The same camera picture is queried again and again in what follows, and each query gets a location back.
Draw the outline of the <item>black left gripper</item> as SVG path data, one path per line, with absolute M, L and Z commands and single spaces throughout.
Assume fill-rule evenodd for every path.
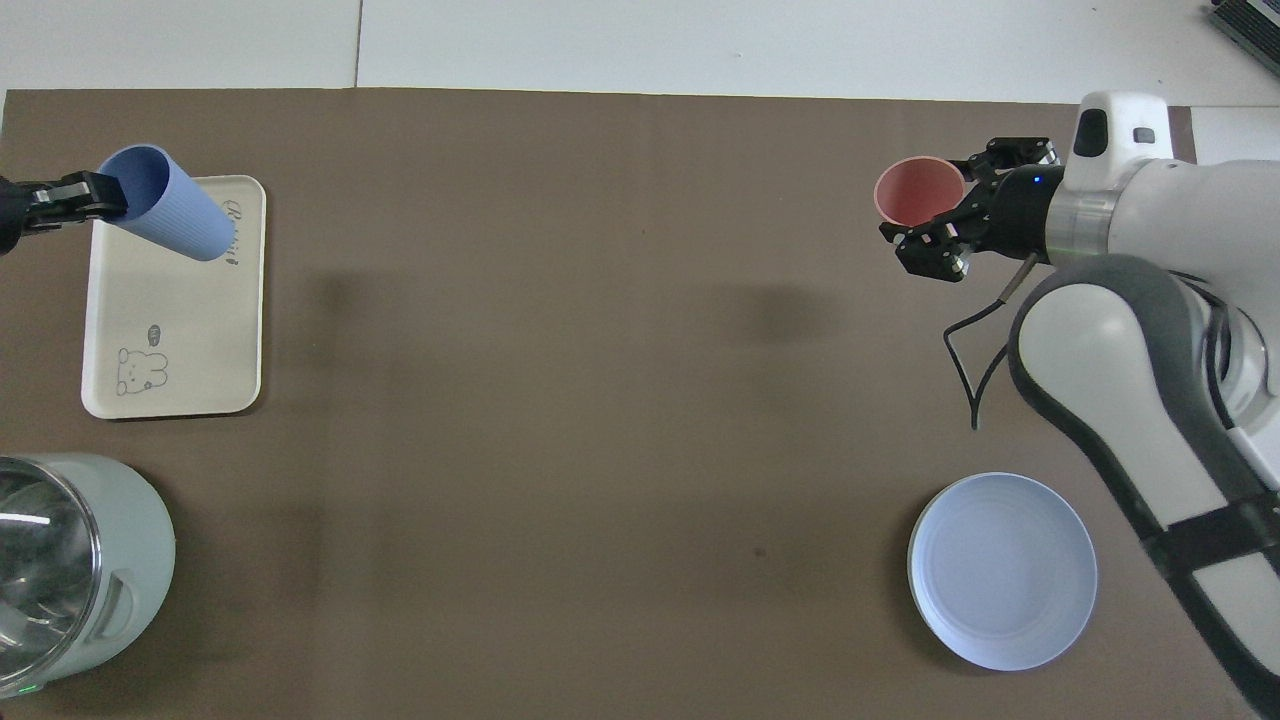
M 37 184 L 3 179 L 0 254 L 8 255 L 29 232 L 122 217 L 128 209 L 122 184 L 113 176 L 79 170 Z

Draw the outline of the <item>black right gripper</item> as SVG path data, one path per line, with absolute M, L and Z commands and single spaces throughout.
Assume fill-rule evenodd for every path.
M 1046 224 L 1062 181 L 1059 154 L 1046 137 L 996 137 L 966 159 L 951 160 L 979 199 L 899 195 L 879 201 L 879 225 L 902 268 L 937 281 L 965 279 L 970 258 L 996 252 L 1048 261 Z

